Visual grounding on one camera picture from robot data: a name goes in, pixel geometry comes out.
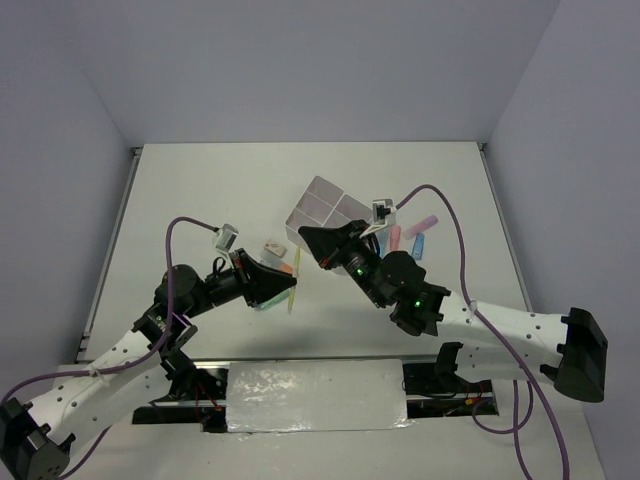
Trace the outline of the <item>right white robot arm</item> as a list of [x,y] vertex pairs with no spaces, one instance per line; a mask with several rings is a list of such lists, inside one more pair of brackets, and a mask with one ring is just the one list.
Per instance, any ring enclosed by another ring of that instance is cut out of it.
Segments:
[[442,389],[524,378],[574,400],[603,401],[608,341],[589,311],[537,314],[465,299],[428,282],[409,253],[379,256],[367,228],[356,220],[298,232],[322,269],[343,269],[376,307],[391,308],[401,330],[441,339],[434,371]]

